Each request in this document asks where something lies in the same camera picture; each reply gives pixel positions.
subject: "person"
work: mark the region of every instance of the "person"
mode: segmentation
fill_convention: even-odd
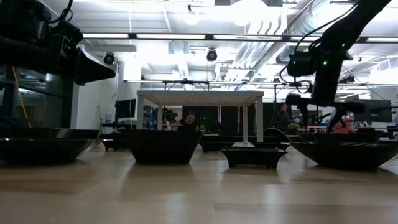
[[[173,124],[179,124],[179,131],[199,131],[198,124],[195,122],[195,113],[189,112],[187,118],[180,121],[174,122]]]
[[[287,112],[287,105],[285,103],[280,106],[277,116],[278,120],[283,123],[288,123],[290,121],[290,115]]]

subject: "monitor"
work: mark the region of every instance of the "monitor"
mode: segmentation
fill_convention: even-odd
[[[355,100],[365,104],[365,113],[354,113],[355,121],[392,122],[389,100]]]
[[[117,118],[134,118],[136,116],[136,99],[116,102]]]

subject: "robotic arm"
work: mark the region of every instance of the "robotic arm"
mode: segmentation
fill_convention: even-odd
[[[288,74],[301,77],[315,73],[315,82],[311,99],[290,94],[286,97],[286,103],[297,105],[302,113],[305,112],[308,104],[335,107],[337,113],[329,123],[329,132],[348,110],[363,113],[365,108],[362,103],[335,102],[341,67],[344,60],[352,59],[348,50],[354,45],[363,29],[390,1],[358,0],[351,13],[327,29],[309,46],[308,52],[295,51],[290,56],[287,66]]]

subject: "dome camera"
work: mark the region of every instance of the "dome camera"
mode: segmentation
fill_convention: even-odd
[[[214,62],[215,60],[217,60],[216,50],[210,49],[209,52],[207,53],[207,61]]]
[[[113,52],[107,52],[105,57],[104,57],[104,63],[107,65],[113,65],[116,63],[116,59],[114,57]]]

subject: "ceiling light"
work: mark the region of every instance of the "ceiling light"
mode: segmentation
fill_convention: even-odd
[[[280,36],[271,36],[271,35],[214,35],[213,38],[215,40],[263,40],[263,41],[281,41],[282,37]]]
[[[289,40],[290,41],[300,41],[303,37],[291,37]],[[306,37],[302,40],[302,42],[313,42],[316,41],[320,38],[320,36],[310,36],[310,37]]]
[[[128,39],[129,34],[83,34],[85,39]]]
[[[124,82],[129,82],[129,83],[163,83],[163,81],[160,81],[160,80],[124,80]]]
[[[224,85],[242,85],[245,82],[222,82],[222,81],[213,81],[213,82],[209,82],[209,84],[224,84]]]
[[[398,42],[398,37],[369,37],[366,42]]]
[[[137,39],[194,39],[202,40],[205,34],[137,34]]]

